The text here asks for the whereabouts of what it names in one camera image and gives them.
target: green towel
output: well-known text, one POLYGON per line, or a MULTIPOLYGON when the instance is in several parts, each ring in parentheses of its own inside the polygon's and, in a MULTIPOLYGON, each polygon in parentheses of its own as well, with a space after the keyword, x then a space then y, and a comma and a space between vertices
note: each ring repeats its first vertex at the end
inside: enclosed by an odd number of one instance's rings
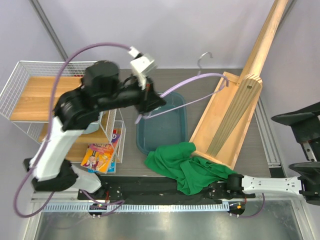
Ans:
POLYGON ((236 174, 227 166, 199 156, 191 157, 195 150, 193 142, 160 146, 149 153, 144 163, 156 173, 175 179, 177 189, 186 195, 197 194, 209 184, 236 174))

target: gray wooden floor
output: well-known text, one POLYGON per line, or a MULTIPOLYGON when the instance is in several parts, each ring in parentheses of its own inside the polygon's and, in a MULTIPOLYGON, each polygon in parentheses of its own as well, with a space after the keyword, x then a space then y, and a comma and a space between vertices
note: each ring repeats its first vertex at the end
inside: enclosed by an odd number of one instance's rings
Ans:
MULTIPOLYGON (((241 69, 204 69, 202 73, 223 73, 227 71, 240 75, 241 69)), ((154 87, 157 92, 163 92, 173 85, 195 76, 197 69, 157 69, 151 75, 154 87)), ((120 78, 124 80, 130 74, 129 70, 122 70, 120 78)), ((186 103, 212 93, 218 83, 216 78, 202 78, 189 83, 177 90, 186 103)), ((194 132, 209 99, 191 104, 186 107, 188 136, 194 132)), ((126 125, 125 147, 123 163, 117 164, 117 176, 159 176, 144 165, 146 156, 142 154, 136 146, 136 125, 137 112, 134 107, 121 109, 126 125)), ((253 117, 248 132, 246 134, 240 155, 235 165, 235 171, 243 175, 255 177, 270 177, 270 172, 262 145, 256 118, 253 117)))

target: plastic container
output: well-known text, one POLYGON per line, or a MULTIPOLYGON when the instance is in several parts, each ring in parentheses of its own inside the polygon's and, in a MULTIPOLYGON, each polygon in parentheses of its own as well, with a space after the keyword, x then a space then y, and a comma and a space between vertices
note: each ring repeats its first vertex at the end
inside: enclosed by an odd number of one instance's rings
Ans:
MULTIPOLYGON (((165 96, 164 100, 166 105, 152 111, 152 115, 186 103, 184 97, 176 92, 165 96)), ((186 142, 187 135, 186 107, 181 107, 150 119, 142 118, 136 126, 136 146, 147 155, 159 146, 186 142)))

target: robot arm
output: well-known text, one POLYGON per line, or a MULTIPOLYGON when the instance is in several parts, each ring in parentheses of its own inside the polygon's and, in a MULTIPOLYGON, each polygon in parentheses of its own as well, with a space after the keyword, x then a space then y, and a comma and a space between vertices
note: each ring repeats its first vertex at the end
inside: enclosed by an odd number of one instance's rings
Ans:
MULTIPOLYGON (((148 113, 166 102, 154 91, 148 73, 155 67, 154 60, 135 48, 129 54, 132 75, 119 80, 119 68, 110 61, 98 61, 86 68, 78 88, 61 95, 54 108, 52 132, 48 145, 33 171, 32 184, 36 191, 56 192, 70 187, 97 192, 101 181, 65 159, 76 139, 98 120, 100 112, 135 106, 139 114, 148 113)), ((27 170, 34 158, 24 160, 27 170)))

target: connector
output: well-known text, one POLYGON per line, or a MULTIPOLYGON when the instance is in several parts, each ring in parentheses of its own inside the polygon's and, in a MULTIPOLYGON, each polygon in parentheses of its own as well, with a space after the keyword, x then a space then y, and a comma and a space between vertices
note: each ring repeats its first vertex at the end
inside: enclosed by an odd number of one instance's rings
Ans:
POLYGON ((130 62, 132 74, 137 77, 139 86, 144 90, 146 88, 147 76, 157 67, 155 60, 149 54, 141 54, 134 47, 131 47, 128 53, 135 58, 130 62))

